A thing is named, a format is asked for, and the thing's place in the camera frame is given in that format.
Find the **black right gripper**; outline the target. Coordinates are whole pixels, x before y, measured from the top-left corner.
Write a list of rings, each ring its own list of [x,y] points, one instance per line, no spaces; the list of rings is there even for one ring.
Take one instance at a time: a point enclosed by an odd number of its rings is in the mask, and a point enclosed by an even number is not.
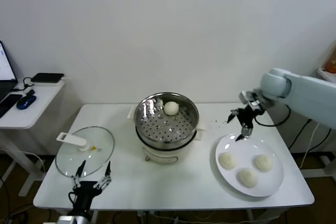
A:
[[[230,111],[227,123],[230,123],[235,117],[242,126],[241,134],[235,138],[235,141],[245,140],[249,138],[253,131],[253,120],[256,116],[263,115],[265,110],[262,108],[253,109],[249,105],[244,108],[237,108]]]

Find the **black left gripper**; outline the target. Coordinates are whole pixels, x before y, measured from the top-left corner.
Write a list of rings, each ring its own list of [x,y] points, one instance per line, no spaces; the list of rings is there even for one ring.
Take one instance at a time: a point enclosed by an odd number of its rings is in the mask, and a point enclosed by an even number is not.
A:
[[[86,160],[77,168],[75,175],[72,175],[73,193],[76,199],[73,207],[76,210],[89,210],[93,199],[102,193],[111,183],[111,162],[108,162],[104,177],[98,182],[95,181],[80,181]]]

